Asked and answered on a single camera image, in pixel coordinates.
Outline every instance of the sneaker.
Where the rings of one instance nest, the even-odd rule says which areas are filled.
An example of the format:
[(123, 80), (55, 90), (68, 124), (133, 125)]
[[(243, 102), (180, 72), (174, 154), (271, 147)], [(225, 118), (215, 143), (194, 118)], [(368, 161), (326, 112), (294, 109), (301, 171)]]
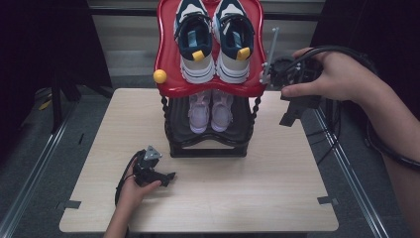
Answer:
[(225, 82), (242, 83), (250, 73), (254, 28), (238, 0), (221, 0), (213, 16), (213, 34), (220, 44), (216, 71)]
[(209, 123), (210, 90), (201, 91), (189, 96), (189, 127), (200, 134), (207, 129)]
[(210, 20), (201, 0), (182, 0), (176, 10), (173, 31), (181, 73), (191, 83), (209, 81), (215, 73)]
[(213, 89), (213, 107), (211, 110), (211, 127), (217, 132), (224, 132), (232, 122), (231, 106), (234, 96), (224, 91)]

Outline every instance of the red shoe rack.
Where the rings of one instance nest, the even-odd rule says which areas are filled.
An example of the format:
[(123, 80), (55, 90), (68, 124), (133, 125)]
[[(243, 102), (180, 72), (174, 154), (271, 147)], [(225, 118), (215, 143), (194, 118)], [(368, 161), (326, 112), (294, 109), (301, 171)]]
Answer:
[[(202, 0), (209, 16), (213, 17), (220, 0)], [(217, 74), (208, 82), (192, 84), (187, 82), (180, 71), (180, 53), (174, 40), (173, 23), (180, 0), (160, 0), (157, 6), (157, 20), (160, 33), (155, 70), (161, 69), (166, 79), (157, 83), (164, 111), (164, 131), (169, 141), (172, 157), (244, 157), (254, 132), (255, 119), (260, 97), (265, 84), (260, 83), (265, 54), (263, 51), (263, 8), (259, 0), (240, 0), (253, 24), (254, 51), (250, 57), (250, 75), (241, 84), (222, 81)], [(212, 56), (215, 60), (220, 46), (213, 39)], [(189, 128), (188, 96), (203, 90), (220, 89), (234, 95), (231, 111), (234, 121), (225, 132), (215, 132), (210, 126), (202, 134), (194, 134)], [(256, 97), (256, 105), (251, 111), (249, 98)], [(232, 149), (188, 149), (204, 140), (215, 140), (231, 146)]]
[[(173, 22), (179, 0), (160, 0), (157, 6), (157, 20), (160, 32), (160, 42), (155, 62), (155, 70), (162, 69), (167, 78), (164, 83), (158, 83), (157, 88), (162, 96), (171, 98), (188, 96), (206, 89), (220, 89), (228, 93), (243, 97), (258, 97), (263, 95), (265, 84), (260, 83), (260, 72), (263, 71), (265, 54), (263, 51), (263, 8), (259, 0), (241, 0), (247, 16), (253, 24), (254, 52), (250, 58), (250, 75), (241, 84), (232, 84), (222, 81), (218, 75), (206, 83), (192, 84), (187, 82), (180, 71), (180, 54), (174, 40)], [(209, 16), (213, 17), (219, 4), (218, 0), (202, 0)], [(220, 46), (213, 38), (213, 59), (217, 59)]]

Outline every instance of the person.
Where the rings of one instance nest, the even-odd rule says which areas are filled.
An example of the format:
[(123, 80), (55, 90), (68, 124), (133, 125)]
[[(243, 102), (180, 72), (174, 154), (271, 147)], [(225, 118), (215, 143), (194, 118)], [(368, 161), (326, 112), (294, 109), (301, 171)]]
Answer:
[(152, 183), (138, 186), (133, 174), (133, 165), (136, 159), (133, 160), (126, 173), (126, 181), (121, 188), (120, 197), (115, 207), (114, 214), (109, 222), (108, 228), (105, 231), (104, 238), (125, 237), (127, 226), (133, 215), (133, 212), (140, 206), (143, 198), (160, 186), (161, 182), (156, 180)]
[[(310, 49), (293, 54), (299, 58)], [(394, 152), (420, 162), (420, 124), (392, 88), (354, 59), (336, 52), (314, 56), (323, 64), (312, 82), (281, 89), (287, 97), (321, 95), (360, 105), (380, 140)], [(395, 196), (413, 237), (420, 237), (420, 173), (382, 154)]]

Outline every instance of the cable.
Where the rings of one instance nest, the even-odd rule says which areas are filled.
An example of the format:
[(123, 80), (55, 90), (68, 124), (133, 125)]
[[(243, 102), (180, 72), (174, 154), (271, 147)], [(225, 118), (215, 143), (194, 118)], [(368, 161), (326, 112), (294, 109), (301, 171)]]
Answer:
[(115, 191), (115, 205), (117, 205), (118, 203), (118, 199), (120, 198), (120, 192), (121, 192), (121, 188), (123, 188), (124, 182), (126, 181), (126, 179), (128, 177), (125, 178), (127, 171), (130, 168), (130, 165), (133, 163), (133, 160), (137, 157), (137, 155), (139, 154), (139, 152), (137, 152), (129, 161), (129, 163), (126, 166), (126, 169), (123, 172), (123, 175), (121, 176), (120, 181), (118, 182), (118, 186), (116, 187), (116, 191)]
[(337, 108), (336, 108), (336, 117), (338, 120), (338, 132), (337, 132), (337, 136), (336, 139), (334, 139), (333, 145), (331, 145), (330, 149), (325, 153), (325, 155), (323, 157), (321, 157), (321, 159), (319, 161), (317, 161), (316, 165), (319, 166), (321, 165), (321, 163), (324, 161), (325, 158), (327, 158), (328, 155), (330, 155), (330, 153), (333, 151), (334, 148), (336, 148), (337, 144), (339, 143), (340, 140), (340, 134), (341, 134), (341, 102), (338, 101), (337, 103)]
[[(345, 54), (347, 56), (350, 56), (354, 60), (358, 61), (361, 65), (363, 65), (364, 67), (369, 69), (372, 73), (378, 75), (377, 69), (373, 65), (372, 61), (370, 61), (368, 59), (367, 55), (356, 52), (352, 49), (348, 49), (348, 48), (345, 48), (345, 47), (338, 47), (338, 46), (322, 46), (322, 47), (313, 48), (313, 49), (307, 51), (306, 53), (304, 53), (300, 58), (296, 59), (291, 64), (286, 66), (279, 74), (287, 74), (298, 63), (304, 62), (305, 60), (310, 59), (310, 58), (314, 57), (315, 55), (320, 54), (320, 53), (324, 53), (324, 52), (339, 52), (339, 53)], [(325, 159), (325, 157), (327, 157), (327, 155), (337, 145), (338, 140), (339, 140), (339, 136), (340, 136), (340, 131), (341, 131), (341, 129), (339, 129), (337, 139), (334, 141), (330, 150), (324, 155), (324, 157), (321, 158), (321, 160), (319, 162), (317, 162), (318, 165)], [(415, 170), (415, 171), (420, 171), (420, 163), (419, 162), (417, 162), (415, 160), (412, 160), (412, 159), (409, 159), (409, 158), (406, 158), (402, 155), (399, 155), (398, 153), (394, 152), (392, 149), (387, 147), (383, 142), (381, 142), (381, 140), (377, 137), (376, 133), (372, 129), (369, 120), (367, 120), (367, 138), (375, 149), (379, 150), (383, 154), (392, 158), (393, 160), (398, 162), (400, 165), (402, 165), (404, 167), (407, 167), (409, 169)]]
[[(338, 121), (341, 119), (341, 101), (336, 101), (336, 102), (338, 104), (336, 106), (335, 120), (333, 122), (333, 127), (334, 128), (336, 128)], [(319, 130), (319, 131), (315, 131), (315, 132), (306, 134), (306, 137), (316, 136), (316, 135), (319, 135), (319, 134), (325, 133), (325, 132), (327, 132), (327, 130), (326, 129), (322, 129), (322, 130)]]
[(367, 122), (367, 139), (369, 140), (370, 144), (380, 151), (381, 153), (387, 155), (400, 165), (410, 168), (414, 171), (420, 171), (420, 163), (417, 161), (414, 161), (412, 159), (409, 159), (407, 157), (404, 157), (402, 155), (399, 155), (398, 153), (394, 152), (392, 149), (387, 147), (377, 136), (377, 134), (374, 132), (373, 127), (371, 126), (370, 122)]
[(128, 178), (130, 178), (130, 177), (136, 177), (136, 175), (135, 174), (130, 174), (129, 176), (127, 176), (126, 178), (124, 178), (124, 182), (126, 182), (126, 180), (128, 179)]

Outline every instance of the orange ball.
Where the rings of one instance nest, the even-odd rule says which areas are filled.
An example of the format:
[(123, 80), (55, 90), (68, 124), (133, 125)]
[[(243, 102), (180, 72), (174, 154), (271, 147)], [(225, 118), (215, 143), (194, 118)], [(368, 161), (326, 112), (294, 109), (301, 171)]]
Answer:
[(158, 69), (154, 72), (154, 80), (156, 83), (164, 83), (166, 82), (167, 75), (166, 72), (162, 69)]

